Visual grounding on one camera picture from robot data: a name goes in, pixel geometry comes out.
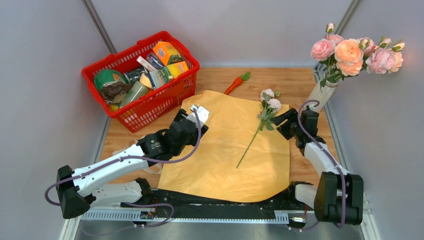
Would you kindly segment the orange wrapping paper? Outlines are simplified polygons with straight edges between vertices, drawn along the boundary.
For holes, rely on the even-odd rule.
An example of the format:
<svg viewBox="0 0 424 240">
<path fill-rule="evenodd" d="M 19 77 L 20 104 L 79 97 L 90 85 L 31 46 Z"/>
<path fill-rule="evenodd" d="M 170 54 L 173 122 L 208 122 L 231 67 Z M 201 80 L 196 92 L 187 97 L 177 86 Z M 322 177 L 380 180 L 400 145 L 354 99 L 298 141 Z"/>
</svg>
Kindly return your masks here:
<svg viewBox="0 0 424 240">
<path fill-rule="evenodd" d="M 166 163 L 158 188 L 238 203 L 266 200 L 286 189 L 290 144 L 276 130 L 258 130 L 262 104 L 205 90 L 185 99 L 209 111 L 208 131 L 181 162 Z"/>
</svg>

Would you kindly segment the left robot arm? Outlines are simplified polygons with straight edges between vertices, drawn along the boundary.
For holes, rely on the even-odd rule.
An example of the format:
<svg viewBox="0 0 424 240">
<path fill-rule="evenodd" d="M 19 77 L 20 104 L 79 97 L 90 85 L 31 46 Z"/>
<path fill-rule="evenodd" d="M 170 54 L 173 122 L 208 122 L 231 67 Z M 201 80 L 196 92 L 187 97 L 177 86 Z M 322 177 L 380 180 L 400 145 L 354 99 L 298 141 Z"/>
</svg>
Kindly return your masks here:
<svg viewBox="0 0 424 240">
<path fill-rule="evenodd" d="M 48 203 L 59 206 L 64 219 L 73 219 L 91 208 L 119 204 L 122 207 L 154 208 L 153 191 L 146 179 L 127 183 L 111 181 L 155 164 L 175 164 L 191 157 L 208 131 L 210 111 L 192 105 L 191 113 L 180 109 L 169 128 L 147 134 L 130 147 L 103 161 L 72 169 L 58 169 L 56 183 L 47 188 Z"/>
</svg>

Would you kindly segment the pale pink rose stem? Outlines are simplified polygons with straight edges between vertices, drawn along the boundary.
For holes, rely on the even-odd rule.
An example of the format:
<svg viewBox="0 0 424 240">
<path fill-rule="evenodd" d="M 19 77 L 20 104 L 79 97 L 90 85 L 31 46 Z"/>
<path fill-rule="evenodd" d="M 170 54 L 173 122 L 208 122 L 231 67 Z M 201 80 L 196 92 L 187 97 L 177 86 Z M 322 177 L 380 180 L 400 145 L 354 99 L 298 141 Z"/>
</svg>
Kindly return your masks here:
<svg viewBox="0 0 424 240">
<path fill-rule="evenodd" d="M 272 126 L 271 118 L 275 117 L 276 114 L 281 110 L 282 103 L 278 100 L 278 97 L 281 95 L 280 91 L 273 91 L 272 89 L 265 89 L 260 93 L 260 102 L 262 105 L 262 111 L 257 115 L 259 119 L 258 127 L 253 134 L 251 141 L 249 142 L 247 148 L 245 149 L 242 157 L 237 163 L 236 168 L 238 169 L 241 165 L 244 157 L 246 156 L 249 148 L 254 142 L 256 136 L 259 132 L 263 131 L 264 128 L 268 131 L 273 131 L 275 128 Z"/>
</svg>

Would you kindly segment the cream ribbon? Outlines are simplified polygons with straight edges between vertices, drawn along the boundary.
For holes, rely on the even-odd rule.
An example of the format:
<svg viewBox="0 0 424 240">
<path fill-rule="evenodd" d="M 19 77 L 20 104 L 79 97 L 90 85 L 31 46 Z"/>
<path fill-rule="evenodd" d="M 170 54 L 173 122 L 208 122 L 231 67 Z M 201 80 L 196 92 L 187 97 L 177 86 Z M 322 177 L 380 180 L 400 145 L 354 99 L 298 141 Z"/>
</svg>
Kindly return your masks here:
<svg viewBox="0 0 424 240">
<path fill-rule="evenodd" d="M 123 159 L 122 161 L 119 161 L 118 164 L 125 166 L 127 173 L 131 173 L 137 170 L 144 170 L 150 174 L 160 175 L 162 173 L 161 163 L 135 158 L 135 156 L 142 157 L 144 155 L 145 154 L 142 148 L 136 144 L 131 145 L 127 149 L 117 150 L 112 153 L 113 159 Z"/>
</svg>

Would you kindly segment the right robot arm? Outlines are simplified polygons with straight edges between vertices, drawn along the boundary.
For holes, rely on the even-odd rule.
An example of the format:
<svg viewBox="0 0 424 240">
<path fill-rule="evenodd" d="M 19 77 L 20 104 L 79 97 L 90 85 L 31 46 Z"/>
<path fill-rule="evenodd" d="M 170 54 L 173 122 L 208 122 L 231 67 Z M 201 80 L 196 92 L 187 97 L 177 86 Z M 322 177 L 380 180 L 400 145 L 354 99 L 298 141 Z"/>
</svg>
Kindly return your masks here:
<svg viewBox="0 0 424 240">
<path fill-rule="evenodd" d="M 324 139 L 317 135 L 319 116 L 313 110 L 297 112 L 291 108 L 270 119 L 285 139 L 295 138 L 296 147 L 319 175 L 317 187 L 297 183 L 294 190 L 285 195 L 286 205 L 296 210 L 307 204 L 314 209 L 319 222 L 360 225 L 364 211 L 363 178 L 342 167 Z"/>
</svg>

